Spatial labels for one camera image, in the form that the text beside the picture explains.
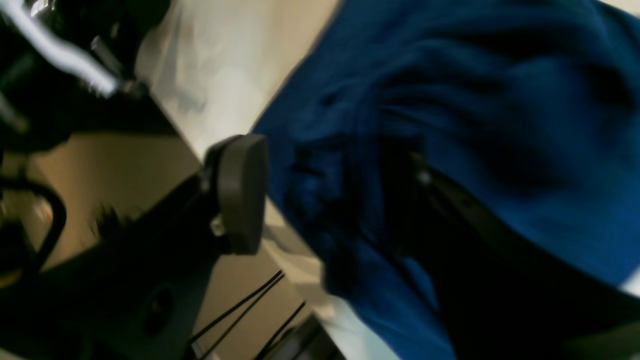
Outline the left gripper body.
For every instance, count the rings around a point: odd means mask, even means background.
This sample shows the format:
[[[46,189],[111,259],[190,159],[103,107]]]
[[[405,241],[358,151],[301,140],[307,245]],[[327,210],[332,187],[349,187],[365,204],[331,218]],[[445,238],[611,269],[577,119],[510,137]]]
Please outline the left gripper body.
[[[44,59],[1,14],[1,148],[47,151],[76,133],[174,136],[176,130],[135,73],[144,37],[169,0],[23,0],[32,18],[94,57],[119,81],[102,96]]]

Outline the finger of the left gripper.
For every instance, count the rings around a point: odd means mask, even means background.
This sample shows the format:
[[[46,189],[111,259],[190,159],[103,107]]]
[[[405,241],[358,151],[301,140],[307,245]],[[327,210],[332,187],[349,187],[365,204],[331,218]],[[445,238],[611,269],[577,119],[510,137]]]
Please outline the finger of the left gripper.
[[[1,13],[48,63],[91,85],[101,96],[110,98],[121,87],[121,81],[98,60],[70,43],[31,16],[23,0],[2,0]]]

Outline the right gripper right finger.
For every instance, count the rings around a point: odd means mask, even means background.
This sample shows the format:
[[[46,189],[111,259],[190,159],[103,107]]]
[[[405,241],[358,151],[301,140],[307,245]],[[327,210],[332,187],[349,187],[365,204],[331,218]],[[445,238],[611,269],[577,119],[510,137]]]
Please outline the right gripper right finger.
[[[403,256],[460,360],[637,360],[639,299],[519,235],[414,152],[395,159]]]

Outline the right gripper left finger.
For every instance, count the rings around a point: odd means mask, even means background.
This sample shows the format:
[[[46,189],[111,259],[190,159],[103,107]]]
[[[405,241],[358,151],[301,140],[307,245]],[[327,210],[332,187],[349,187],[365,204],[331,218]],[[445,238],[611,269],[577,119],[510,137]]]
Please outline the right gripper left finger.
[[[61,198],[22,178],[52,207],[52,228],[23,277],[1,290],[1,349],[25,360],[180,360],[221,255],[255,255],[269,159],[260,134],[211,146],[205,164],[107,240],[41,272],[66,224]]]

